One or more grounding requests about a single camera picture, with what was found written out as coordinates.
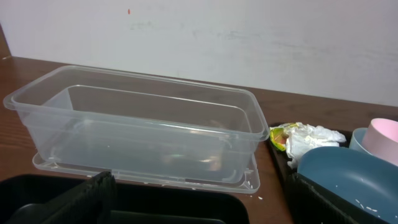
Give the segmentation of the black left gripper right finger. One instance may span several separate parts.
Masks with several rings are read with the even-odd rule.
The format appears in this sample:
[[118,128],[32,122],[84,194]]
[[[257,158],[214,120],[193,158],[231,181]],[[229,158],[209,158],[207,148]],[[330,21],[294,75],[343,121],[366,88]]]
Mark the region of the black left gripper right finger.
[[358,208],[298,173],[293,173],[287,178],[287,205],[295,223],[385,223],[381,218]]

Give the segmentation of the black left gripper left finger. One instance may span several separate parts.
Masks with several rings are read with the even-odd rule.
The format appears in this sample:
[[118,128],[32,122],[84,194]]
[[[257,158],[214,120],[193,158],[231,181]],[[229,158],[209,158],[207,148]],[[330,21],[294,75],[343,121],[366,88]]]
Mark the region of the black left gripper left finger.
[[6,224],[109,223],[116,181],[106,171],[43,204],[18,209]]

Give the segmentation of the pink plastic cup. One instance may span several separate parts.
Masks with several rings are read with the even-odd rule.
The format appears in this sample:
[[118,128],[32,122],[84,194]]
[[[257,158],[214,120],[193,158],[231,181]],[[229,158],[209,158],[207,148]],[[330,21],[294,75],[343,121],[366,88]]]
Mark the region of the pink plastic cup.
[[397,165],[397,121],[372,119],[361,144],[372,155]]

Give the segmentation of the dark brown serving tray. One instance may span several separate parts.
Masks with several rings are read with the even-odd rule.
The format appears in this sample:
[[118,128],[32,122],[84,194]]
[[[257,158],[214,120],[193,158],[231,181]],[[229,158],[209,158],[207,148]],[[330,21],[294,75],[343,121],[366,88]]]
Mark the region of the dark brown serving tray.
[[[342,129],[337,129],[337,131],[343,134],[346,138],[346,142],[339,143],[340,147],[349,147],[349,143],[351,141],[353,131],[345,131]],[[275,171],[277,173],[280,185],[282,187],[282,191],[285,189],[285,183],[287,178],[297,172],[297,168],[290,168],[287,164],[291,159],[288,158],[286,152],[279,150],[271,141],[270,137],[265,141],[265,144],[268,148],[269,154],[271,156]]]

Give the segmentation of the clear plastic lid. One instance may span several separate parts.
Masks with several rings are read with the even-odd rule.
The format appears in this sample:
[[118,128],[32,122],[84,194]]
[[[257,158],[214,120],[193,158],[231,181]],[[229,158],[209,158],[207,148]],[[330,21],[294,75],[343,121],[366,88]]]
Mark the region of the clear plastic lid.
[[[48,162],[36,154],[32,159],[33,165],[40,170],[47,170],[51,172],[61,172],[66,174],[76,174],[87,177],[92,177],[100,172],[102,169],[76,166],[70,164],[62,164],[56,162]],[[217,192],[232,192],[241,194],[254,194],[261,186],[259,173],[257,169],[256,159],[251,158],[248,166],[244,170],[242,178],[237,183],[224,183],[224,182],[209,182],[193,179],[173,179],[173,178],[157,178],[153,175],[138,175],[131,172],[120,170],[113,170],[111,172],[117,180],[128,182],[136,182],[142,184],[154,184],[160,186],[181,187],[193,190],[210,190]]]

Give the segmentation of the dark blue plate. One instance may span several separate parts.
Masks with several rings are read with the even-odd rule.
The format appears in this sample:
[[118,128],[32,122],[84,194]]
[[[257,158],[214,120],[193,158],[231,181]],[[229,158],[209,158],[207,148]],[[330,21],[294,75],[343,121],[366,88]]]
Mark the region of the dark blue plate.
[[297,172],[360,210],[397,223],[397,166],[346,147],[305,153]]

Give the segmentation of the black plastic bin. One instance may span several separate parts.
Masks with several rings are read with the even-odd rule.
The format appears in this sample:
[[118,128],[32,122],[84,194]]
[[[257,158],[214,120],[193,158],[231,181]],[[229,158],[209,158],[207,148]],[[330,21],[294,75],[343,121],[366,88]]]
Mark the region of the black plastic bin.
[[[18,209],[46,203],[87,180],[30,174],[3,180],[1,223]],[[249,217],[232,195],[116,182],[109,223],[249,223]]]

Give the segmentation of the light blue bowl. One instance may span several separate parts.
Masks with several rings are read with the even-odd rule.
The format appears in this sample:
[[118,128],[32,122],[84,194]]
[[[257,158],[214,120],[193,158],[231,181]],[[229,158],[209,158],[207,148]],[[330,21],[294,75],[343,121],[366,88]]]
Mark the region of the light blue bowl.
[[363,137],[366,134],[367,130],[368,130],[367,128],[357,128],[353,131],[352,136],[351,136],[351,141],[349,144],[350,149],[359,151],[359,152],[363,152],[366,154],[371,154],[362,145],[362,140],[363,140]]

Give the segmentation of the green yellow snack wrapper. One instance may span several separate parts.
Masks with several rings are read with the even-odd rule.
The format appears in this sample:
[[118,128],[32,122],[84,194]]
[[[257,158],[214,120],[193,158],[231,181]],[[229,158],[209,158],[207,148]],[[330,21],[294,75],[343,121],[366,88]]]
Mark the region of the green yellow snack wrapper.
[[285,134],[285,129],[296,128],[296,123],[285,123],[270,129],[271,143],[280,151],[286,150],[286,142],[289,138],[288,134]]

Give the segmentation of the clear plastic container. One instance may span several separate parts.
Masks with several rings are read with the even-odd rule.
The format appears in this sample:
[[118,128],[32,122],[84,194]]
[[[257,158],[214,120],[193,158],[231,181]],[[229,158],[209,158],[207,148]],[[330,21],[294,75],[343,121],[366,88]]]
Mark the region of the clear plastic container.
[[236,183],[269,137],[249,91],[63,66],[7,95],[41,158],[156,179]]

